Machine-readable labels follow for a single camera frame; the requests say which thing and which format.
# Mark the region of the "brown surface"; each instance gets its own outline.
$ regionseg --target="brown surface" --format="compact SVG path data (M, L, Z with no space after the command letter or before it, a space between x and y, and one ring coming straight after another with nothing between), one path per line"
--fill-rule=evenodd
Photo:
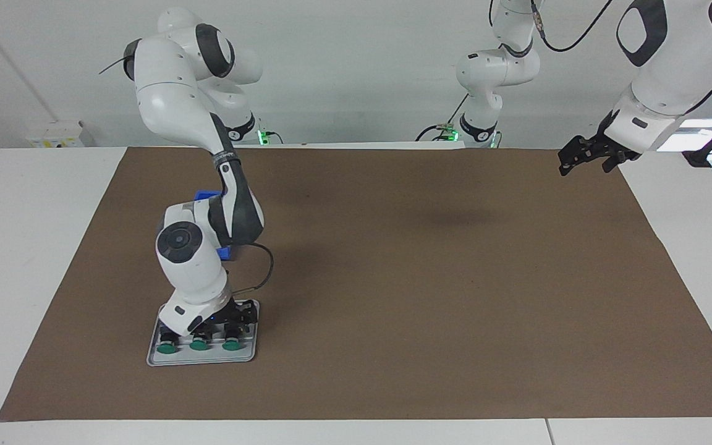
M241 153L276 254L251 363L150 368L201 150L131 148L0 412L40 419L712 416L712 334L624 178L522 150ZM265 273L260 251L231 266Z

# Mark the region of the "blue block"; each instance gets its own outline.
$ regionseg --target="blue block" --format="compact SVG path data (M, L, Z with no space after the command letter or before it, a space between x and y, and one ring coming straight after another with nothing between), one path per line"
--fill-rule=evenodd
M194 200L206 200L209 197L217 197L217 195L220 195L221 192L218 190L197 190L197 193L194 195Z
M229 246L223 247L223 248L217 248L216 252L218 252L218 257L222 261L227 261L229 260L230 253L232 253L232 250Z
M197 190L196 194L194 195L194 200L206 200L209 197L217 197L220 194L221 192L218 190ZM232 249L229 246L217 248L216 252L218 253L218 257L222 261L229 260L232 255Z

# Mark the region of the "white wall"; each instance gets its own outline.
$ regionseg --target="white wall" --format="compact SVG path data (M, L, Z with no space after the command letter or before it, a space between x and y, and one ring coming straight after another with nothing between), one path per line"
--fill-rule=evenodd
M265 76L245 89L255 114L285 141L408 140L447 119L460 102L458 58L495 47L488 3L0 0L6 54L0 54L0 146L25 145L25 126L48 121L51 114L81 119L101 145L162 143L139 119L121 69L97 72L121 57L128 42L154 33L156 17L168 6L186 6L235 43L259 51ZM570 43L601 3L547 3L549 39ZM539 78L500 92L503 145L559 146L576 132L593 131L635 73L614 39L628 3L611 6L577 50L554 54L539 48ZM696 116L712 116L712 99Z

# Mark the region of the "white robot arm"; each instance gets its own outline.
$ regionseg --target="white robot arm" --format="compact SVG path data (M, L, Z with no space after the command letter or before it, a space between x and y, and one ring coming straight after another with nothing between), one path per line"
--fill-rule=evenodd
M491 138L502 112L496 88L530 82L540 72L540 57L532 48L534 29L529 0L502 0L494 24L499 48L468 54L457 63L458 82L468 91L460 128L477 143Z
M635 0L617 40L639 73L593 138L560 150L563 176L601 157L609 172L658 148L712 94L712 0Z
M262 209L231 142L254 126L237 85L257 82L262 65L254 53L236 53L218 29L186 9L164 11L158 31L125 51L142 120L156 135L208 150L222 185L222 195L170 206L164 214L155 249L176 289L159 318L180 336L209 320L229 323L228 336L237 342L256 313L235 304L216 250L252 244L263 231Z

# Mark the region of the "white table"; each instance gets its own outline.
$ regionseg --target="white table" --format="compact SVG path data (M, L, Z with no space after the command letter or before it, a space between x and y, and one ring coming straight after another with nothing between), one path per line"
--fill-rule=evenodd
M371 144L337 147L376 148ZM12 337L0 329L0 408L124 151L122 147L0 150L0 326L18 326L20 332ZM712 172L690 168L678 154L649 153L622 166L622 173L712 328ZM552 436L556 445L712 443L712 419L0 423L0 443L223 439L230 443L549 445Z

